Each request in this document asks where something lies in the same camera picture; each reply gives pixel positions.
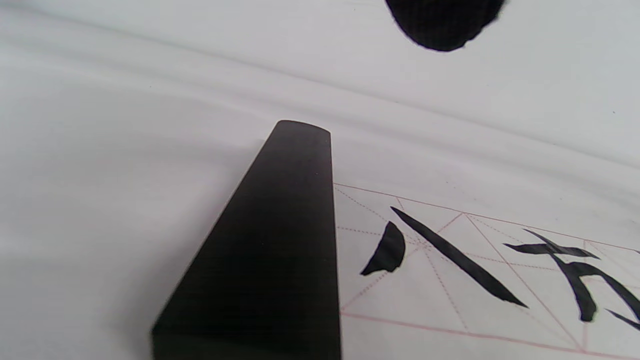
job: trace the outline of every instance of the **black calligraphy character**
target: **black calligraphy character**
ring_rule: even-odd
[[[545,254],[551,256],[553,260],[556,262],[560,271],[564,274],[567,281],[569,281],[569,285],[573,290],[573,294],[575,295],[575,301],[578,303],[578,308],[580,309],[580,320],[583,322],[591,322],[593,321],[593,315],[597,310],[597,306],[589,289],[582,282],[581,277],[589,276],[589,275],[597,275],[600,276],[607,284],[611,287],[613,291],[618,294],[618,296],[627,304],[629,309],[633,311],[636,319],[640,321],[640,300],[638,300],[630,291],[628,291],[624,285],[620,284],[616,279],[612,278],[602,270],[598,269],[593,265],[589,265],[586,263],[565,263],[560,260],[556,254],[564,254],[564,255],[572,255],[579,256],[582,258],[595,258],[600,259],[594,254],[579,249],[576,247],[562,247],[546,237],[536,234],[533,231],[524,229],[528,233],[531,233],[537,236],[540,240],[544,241],[543,244],[527,244],[527,245],[511,245],[505,244],[506,246],[516,250],[518,252],[522,252],[524,254]],[[625,318],[624,316],[607,309],[613,316],[616,318],[623,320],[627,324],[633,326],[634,328],[640,330],[640,323],[635,322],[631,319]]]

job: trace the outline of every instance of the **black object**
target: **black object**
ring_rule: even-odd
[[[398,26],[417,44],[452,51],[498,17],[504,0],[387,0]]]
[[[440,235],[434,233],[430,228],[426,227],[418,220],[410,217],[393,206],[391,209],[402,219],[402,221],[430,242],[442,255],[446,256],[454,264],[458,265],[467,273],[467,275],[471,276],[473,280],[480,284],[480,286],[482,286],[486,291],[489,291],[491,295],[498,299],[512,302],[516,305],[528,307],[520,301],[516,295],[511,293],[509,289],[507,289],[498,279],[478,265],[475,261],[469,259],[469,257],[464,255],[457,247],[453,246]]]
[[[402,231],[400,231],[394,223],[389,221],[376,251],[360,275],[369,275],[380,270],[393,272],[402,264],[405,250],[406,244],[404,243]]]
[[[341,358],[330,141],[276,125],[160,315],[156,360]]]
[[[595,256],[593,253],[588,252],[587,250],[584,249],[580,249],[577,247],[565,247],[565,246],[560,246],[554,242],[552,242],[551,240],[547,239],[546,237],[534,233],[531,230],[527,230],[527,229],[523,229],[524,231],[528,232],[529,234],[535,235],[536,237],[538,237],[540,240],[544,241],[544,244],[525,244],[525,245],[512,245],[512,244],[503,244],[507,247],[512,248],[513,250],[517,251],[517,252],[522,252],[524,254],[535,254],[535,255],[540,255],[540,254],[563,254],[563,255],[572,255],[572,256],[579,256],[582,258],[595,258],[600,260],[599,257]]]
[[[638,300],[638,298],[636,298],[636,296],[631,291],[629,291],[624,285],[620,284],[620,282],[618,282],[613,277],[609,276],[609,274],[605,273],[604,271],[600,270],[599,268],[593,265],[590,265],[587,263],[578,263],[578,262],[565,263],[564,261],[560,260],[556,256],[556,254],[579,256],[582,258],[589,258],[589,257],[596,258],[596,259],[600,259],[600,258],[598,258],[594,254],[586,250],[578,249],[575,247],[563,247],[558,244],[555,244],[554,242],[552,242],[551,240],[547,239],[546,237],[540,234],[534,233],[531,230],[527,230],[527,229],[524,229],[524,230],[527,231],[528,233],[535,235],[545,243],[544,244],[525,244],[525,245],[518,245],[518,246],[514,246],[510,244],[505,244],[505,245],[512,248],[513,250],[522,252],[524,254],[536,254],[536,255],[546,254],[551,256],[551,258],[556,262],[556,264],[558,265],[558,268],[560,268],[560,271],[562,271],[567,281],[569,282],[569,285],[571,286],[571,290],[573,290],[573,296],[575,297],[575,301],[576,303],[578,303],[578,308],[580,309],[580,320],[582,320],[583,322],[592,322],[593,316],[595,315],[596,310],[598,309],[595,301],[593,300],[593,297],[591,296],[591,293],[589,292],[589,289],[587,289],[587,286],[584,284],[584,282],[582,282],[581,278],[583,276],[597,275],[597,276],[600,276],[616,294],[618,294],[618,296],[622,299],[622,301],[624,301],[629,307],[629,309],[631,309],[631,311],[634,313],[636,320],[640,321],[640,300]],[[640,330],[640,322],[635,322],[631,319],[625,318],[624,316],[616,313],[615,311],[611,311],[609,309],[607,310],[616,318],[633,326],[635,329]]]

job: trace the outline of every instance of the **black ink blob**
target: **black ink blob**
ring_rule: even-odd
[[[493,277],[483,267],[469,259],[462,251],[458,250],[455,246],[451,245],[447,240],[443,239],[440,235],[434,233],[431,229],[420,223],[418,220],[410,217],[402,211],[391,207],[393,211],[409,225],[413,230],[422,235],[428,242],[430,242],[438,251],[444,256],[458,265],[464,272],[466,272],[473,280],[475,280],[486,291],[489,291],[491,295],[498,299],[512,302],[516,305],[526,306],[522,301],[518,300],[498,279]]]
[[[428,49],[452,51],[498,17],[504,0],[387,0],[406,36]]]
[[[360,275],[369,275],[380,270],[393,272],[402,263],[405,249],[404,235],[394,223],[388,222],[376,252]]]
[[[511,244],[503,244],[503,245],[508,246],[513,250],[517,252],[522,252],[524,254],[535,254],[535,255],[563,254],[563,255],[580,256],[582,258],[596,258],[598,260],[600,259],[599,257],[595,256],[594,254],[586,250],[582,250],[577,247],[560,246],[552,242],[551,240],[547,239],[546,237],[540,234],[534,233],[531,230],[527,230],[527,229],[523,229],[523,230],[537,236],[540,240],[544,241],[545,243],[544,244],[527,244],[527,245],[511,245]]]
[[[591,276],[591,275],[600,276],[611,287],[611,289],[615,291],[616,294],[618,294],[618,296],[622,299],[622,301],[624,301],[627,304],[629,309],[633,311],[634,315],[636,316],[636,319],[640,320],[640,300],[638,300],[636,296],[634,296],[634,294],[631,293],[631,291],[628,291],[624,287],[624,285],[620,284],[616,279],[612,278],[611,276],[609,276],[608,274],[606,274],[605,272],[603,272],[602,270],[600,270],[599,268],[593,265],[585,264],[585,263],[575,263],[575,262],[565,263],[564,261],[560,260],[555,254],[566,254],[566,255],[591,257],[591,258],[599,259],[597,256],[593,255],[588,251],[578,249],[575,247],[558,246],[555,243],[553,243],[551,240],[545,238],[542,235],[536,234],[530,230],[526,230],[526,231],[537,236],[539,239],[544,241],[545,244],[527,244],[527,245],[519,245],[519,246],[514,246],[510,244],[505,244],[505,245],[512,248],[513,250],[516,250],[518,252],[523,252],[526,254],[545,254],[545,255],[551,256],[551,258],[558,265],[558,268],[560,269],[560,271],[562,271],[562,273],[566,277],[567,281],[569,282],[569,285],[571,286],[571,289],[573,290],[575,301],[578,304],[578,308],[580,309],[580,320],[582,320],[583,322],[593,321],[593,315],[598,309],[595,301],[593,300],[593,297],[591,296],[591,293],[589,292],[589,289],[587,289],[587,286],[584,284],[584,282],[582,282],[582,279],[581,279],[581,277],[583,276]],[[627,324],[640,330],[640,323],[637,323],[633,320],[625,318],[624,316],[618,313],[615,313],[614,311],[609,310],[609,312],[616,318],[619,318],[620,320],[623,320]]]

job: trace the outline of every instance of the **black brush stroke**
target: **black brush stroke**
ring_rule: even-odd
[[[378,243],[378,248],[360,275],[369,275],[380,270],[393,272],[402,264],[405,250],[404,235],[394,223],[389,221]]]
[[[443,239],[440,235],[434,233],[431,229],[420,223],[418,220],[410,217],[402,211],[394,208],[391,209],[409,225],[413,230],[418,232],[428,242],[430,242],[438,251],[444,256],[458,265],[467,275],[471,276],[480,286],[486,291],[491,293],[498,299],[512,302],[516,305],[527,307],[522,301],[518,300],[498,279],[492,274],[486,271],[483,267],[469,259],[462,251],[458,250],[455,246],[451,245],[447,240]]]
[[[629,324],[629,325],[633,326],[636,330],[639,330],[639,331],[640,331],[640,323],[637,323],[637,322],[635,322],[635,321],[633,321],[633,320],[630,320],[630,319],[628,319],[628,318],[625,318],[624,316],[622,316],[622,315],[618,314],[618,313],[617,313],[617,312],[615,312],[615,311],[612,311],[612,310],[609,310],[609,309],[607,309],[607,311],[608,311],[608,312],[610,312],[610,313],[611,313],[613,316],[615,316],[616,318],[619,318],[620,320],[622,320],[622,321],[626,322],[627,324]]]
[[[544,244],[525,244],[525,245],[511,245],[511,244],[503,244],[507,247],[510,247],[511,249],[517,251],[517,252],[522,252],[524,254],[535,254],[535,255],[540,255],[540,254],[563,254],[563,255],[572,255],[572,256],[580,256],[582,258],[595,258],[600,260],[599,257],[595,256],[594,254],[584,250],[584,249],[580,249],[577,247],[564,247],[564,246],[560,246],[554,242],[552,242],[551,240],[547,239],[546,237],[537,234],[531,230],[527,230],[527,229],[523,229],[524,231],[535,235],[536,237],[538,237],[540,240],[544,241]]]
[[[566,276],[569,285],[573,290],[575,301],[580,309],[580,320],[583,322],[593,321],[593,315],[597,310],[597,306],[587,286],[582,282],[581,277],[597,275],[600,276],[613,291],[624,301],[629,309],[633,311],[636,318],[640,320],[640,300],[638,300],[631,291],[627,290],[624,285],[620,284],[616,279],[606,274],[599,268],[585,263],[565,263],[556,255],[549,254],[554,259],[560,271]]]

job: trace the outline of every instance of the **red grid line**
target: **red grid line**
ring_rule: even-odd
[[[495,221],[499,221],[499,222],[505,222],[507,224],[513,224],[513,225],[518,225],[518,226],[524,226],[524,227],[528,227],[531,229],[535,229],[535,230],[540,230],[540,231],[546,231],[548,233],[552,233],[552,234],[556,234],[556,235],[562,235],[562,236],[567,236],[569,238],[574,238],[574,239],[578,239],[578,240],[584,240],[584,241],[588,241],[590,243],[597,243],[597,244],[601,244],[601,245],[606,245],[606,246],[611,246],[611,247],[616,247],[619,249],[624,249],[624,250],[631,250],[631,251],[636,251],[636,249],[631,249],[629,247],[624,247],[624,246],[619,246],[619,245],[613,245],[613,244],[608,244],[608,243],[603,243],[601,241],[595,241],[595,240],[590,240],[587,238],[581,238],[580,236],[575,236],[575,235],[569,235],[569,234],[565,234],[565,233],[560,233],[558,231],[553,231],[553,230],[549,230],[549,229],[544,229],[542,227],[536,227],[536,226],[531,226],[531,225],[525,225],[525,224],[521,224],[519,222],[514,222],[514,221],[509,221],[509,220],[504,220],[504,219],[500,219],[500,218],[494,218],[494,217],[488,217],[486,215],[480,215],[480,214],[475,214],[475,213],[469,213],[466,211],[462,211],[459,209],[454,209],[454,208],[450,208],[448,206],[442,206],[442,205],[436,205],[436,204],[432,204],[430,202],[424,202],[424,201],[419,201],[419,200],[415,200],[415,199],[409,199],[407,197],[402,197],[402,196],[397,196],[397,195],[393,195],[390,193],[385,193],[385,192],[378,192],[376,190],[369,190],[369,189],[364,189],[364,188],[359,188],[357,186],[351,186],[351,185],[346,185],[346,184],[340,184],[340,183],[333,183],[334,185],[338,185],[338,186],[344,186],[345,188],[351,188],[351,189],[356,189],[356,190],[361,190],[364,192],[370,192],[370,193],[377,193],[380,195],[386,195],[386,196],[390,196],[390,197],[395,197],[398,199],[402,199],[402,200],[407,200],[407,201],[412,201],[412,202],[417,202],[419,204],[423,204],[423,205],[428,205],[428,206],[433,206],[434,208],[440,208],[440,209],[447,209],[447,210],[451,210],[451,211],[456,211],[459,213],[464,213],[467,215],[471,215],[473,217],[479,217],[479,218],[485,218],[485,219],[489,219],[489,220],[495,220]]]
[[[366,205],[363,205],[363,204],[359,203],[356,199],[354,199],[354,198],[350,197],[347,193],[343,192],[342,190],[340,190],[340,189],[338,189],[338,188],[336,188],[336,190],[337,190],[339,193],[341,193],[341,194],[343,194],[344,196],[346,196],[346,197],[348,197],[349,199],[351,199],[351,201],[355,202],[356,204],[360,205],[361,207],[363,207],[363,208],[365,208],[365,209],[367,209],[367,210],[371,211],[372,213],[376,214],[376,215],[377,215],[379,218],[381,218],[382,220],[387,221],[387,219],[385,219],[382,215],[380,215],[380,214],[378,214],[377,212],[375,212],[374,210],[372,210],[369,206],[366,206]]]
[[[476,219],[478,222],[481,222],[481,223],[482,223],[483,225],[485,225],[486,227],[489,227],[489,228],[491,228],[491,229],[493,229],[493,230],[497,231],[498,233],[503,234],[504,236],[507,236],[508,238],[514,239],[515,241],[517,241],[517,242],[519,242],[519,243],[521,243],[521,244],[524,244],[524,242],[523,242],[522,240],[520,240],[520,239],[516,239],[516,238],[514,238],[513,236],[511,236],[511,235],[509,235],[509,234],[505,234],[505,233],[503,233],[502,231],[500,231],[500,230],[498,230],[498,229],[494,228],[493,226],[491,226],[491,225],[487,224],[486,222],[484,222],[484,221],[482,221],[482,220],[480,220],[480,219],[478,219],[478,218],[476,218],[476,217],[474,217],[474,219]]]
[[[487,243],[489,243],[489,245],[491,245],[491,247],[494,249],[494,251],[502,258],[502,260],[504,260],[504,262],[507,264],[508,267],[510,267],[511,271],[513,271],[513,273],[520,279],[520,281],[522,281],[522,284],[524,284],[524,286],[527,287],[527,289],[529,289],[529,291],[533,294],[533,296],[538,300],[538,302],[547,310],[547,312],[549,313],[549,315],[551,315],[551,317],[557,322],[557,324],[560,326],[560,328],[562,328],[562,330],[569,336],[569,338],[573,341],[573,343],[575,344],[575,346],[577,347],[578,350],[580,350],[581,352],[583,352],[584,350],[582,349],[580,343],[578,343],[578,341],[576,341],[576,339],[571,335],[571,333],[566,329],[566,327],[564,327],[564,325],[560,322],[560,320],[558,320],[558,318],[555,316],[555,314],[553,312],[551,312],[551,309],[548,308],[548,306],[542,301],[542,299],[540,299],[540,297],[538,296],[538,294],[536,294],[533,289],[529,286],[529,284],[527,284],[526,281],[524,281],[524,279],[522,278],[522,276],[520,276],[520,274],[518,274],[518,272],[513,268],[513,266],[511,264],[509,264],[509,262],[507,261],[507,259],[504,258],[504,256],[502,256],[502,254],[498,251],[498,249],[495,248],[495,246],[493,246],[493,244],[489,241],[489,239],[486,237],[486,235],[484,235],[484,233],[482,232],[482,230],[480,230],[480,228],[478,228],[478,226],[476,225],[476,223],[474,223],[473,221],[471,221],[471,219],[469,217],[467,217],[467,220],[469,220],[469,222],[471,222],[471,224],[473,224],[473,226],[480,232],[480,235],[482,235],[482,237],[486,240]]]
[[[363,234],[369,234],[369,235],[382,236],[382,234],[380,234],[380,233],[372,233],[370,231],[357,230],[357,229],[352,229],[350,227],[336,226],[336,228],[337,229],[342,229],[342,230],[347,230],[347,231],[353,231],[354,233],[363,233]]]
[[[513,305],[513,307],[518,309],[523,314],[527,315],[529,318],[533,319],[535,322],[540,324],[540,326],[544,327],[546,330],[551,332],[553,335],[556,335],[559,339],[565,340],[569,345],[571,345],[571,340],[565,338],[565,336],[563,336],[562,334],[559,334],[557,331],[555,331],[554,329],[549,327],[547,324],[541,322],[538,318],[533,316],[533,314],[531,314],[528,309],[523,309],[522,306],[518,306],[518,305]]]
[[[480,256],[480,255],[475,255],[475,254],[469,254],[468,252],[464,252],[465,255],[468,256],[473,256],[474,258],[479,258],[479,259],[485,259],[485,260],[490,260],[490,261],[495,261],[496,263],[502,263],[502,264],[509,264],[509,265],[514,265],[514,266],[523,266],[526,268],[534,268],[534,269],[541,269],[541,270],[550,270],[550,271],[560,271],[558,269],[554,269],[554,268],[545,268],[543,266],[535,266],[535,265],[527,265],[527,264],[516,264],[516,263],[510,263],[509,261],[503,261],[503,260],[498,260],[498,259],[492,259],[492,258],[487,258],[484,256]]]
[[[375,318],[373,316],[358,315],[358,314],[351,314],[351,313],[345,313],[345,312],[342,312],[341,315],[349,317],[349,318],[360,319],[360,320],[367,320],[367,321],[372,321],[372,322],[386,323],[386,324],[390,324],[390,325],[411,327],[411,328],[414,328],[414,329],[429,330],[429,331],[434,331],[434,332],[442,332],[442,333],[446,333],[446,334],[468,336],[470,338],[501,340],[501,341],[507,341],[507,342],[510,342],[510,343],[518,343],[518,344],[523,344],[523,345],[529,345],[529,346],[537,347],[537,348],[544,348],[544,349],[549,349],[549,350],[558,350],[558,351],[563,351],[563,352],[570,352],[570,353],[574,353],[574,354],[585,354],[585,355],[591,355],[591,356],[596,356],[596,357],[602,357],[602,358],[605,358],[605,359],[640,360],[640,358],[638,358],[638,357],[618,356],[618,355],[612,355],[612,354],[602,354],[602,353],[599,353],[599,352],[585,352],[585,351],[577,350],[577,349],[574,349],[574,348],[557,347],[557,346],[553,346],[553,345],[534,343],[532,341],[507,338],[505,336],[476,334],[474,332],[465,332],[465,331],[452,330],[452,329],[443,329],[443,328],[439,328],[439,327],[417,325],[417,324],[414,324],[414,323],[406,323],[406,322],[399,322],[399,321],[395,321],[395,320],[387,320],[387,319],[382,319],[382,318]]]
[[[456,216],[456,218],[451,220],[446,226],[448,226],[449,224],[451,224],[454,221],[456,221],[460,217],[460,215],[462,215],[462,214],[459,214],[458,216]],[[442,289],[444,290],[444,293],[447,295],[447,298],[449,299],[449,303],[451,304],[451,307],[453,307],[454,311],[458,315],[458,318],[460,319],[460,322],[462,323],[462,326],[465,327],[466,331],[469,331],[467,323],[465,322],[465,319],[462,317],[462,314],[460,313],[460,310],[458,310],[458,307],[456,306],[456,303],[453,301],[453,298],[451,297],[451,294],[449,293],[449,290],[447,290],[447,287],[445,286],[444,282],[442,281],[442,278],[440,277],[440,273],[438,272],[438,269],[436,269],[436,266],[431,261],[431,256],[429,256],[429,253],[426,251],[426,249],[424,247],[422,248],[422,252],[427,257],[427,260],[429,261],[429,265],[431,265],[431,268],[433,269],[433,272],[436,274],[436,277],[438,278],[438,282],[440,282],[440,285],[442,286]]]
[[[612,257],[610,257],[609,255],[607,255],[606,252],[604,252],[602,249],[598,248],[596,245],[594,244],[590,244],[594,249],[596,249],[597,251],[599,251],[602,255],[604,255],[605,258],[607,258],[608,260],[610,260],[612,263],[614,263],[617,267],[621,268],[622,271],[626,272],[627,274],[629,274],[629,276],[633,277],[635,280],[640,280],[638,279],[631,271],[627,270],[627,268],[625,268],[624,266],[620,265],[616,260],[613,260]]]

